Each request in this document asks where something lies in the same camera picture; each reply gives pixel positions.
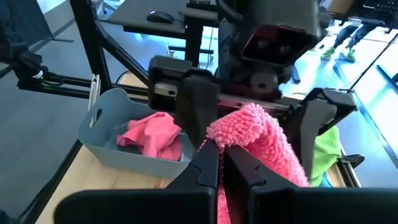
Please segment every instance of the pink microfiber towel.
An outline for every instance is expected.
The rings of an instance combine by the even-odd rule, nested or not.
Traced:
[[[299,187],[309,187],[304,169],[278,122],[259,105],[246,105],[212,123],[207,138],[220,149],[221,180],[223,153],[226,146],[238,145],[265,166]],[[218,224],[231,223],[222,182],[218,192]]]
[[[142,155],[179,161],[182,145],[178,138],[181,128],[168,113],[157,112],[139,121],[130,121],[127,132],[118,136],[119,146],[140,146]]]

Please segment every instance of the shoe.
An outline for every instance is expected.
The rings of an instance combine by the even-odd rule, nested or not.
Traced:
[[[355,50],[352,48],[347,48],[345,50],[345,57],[350,62],[355,62]]]
[[[330,60],[331,56],[335,53],[336,47],[331,47],[329,48],[325,53],[323,53],[323,55],[321,56],[321,58],[323,60]]]

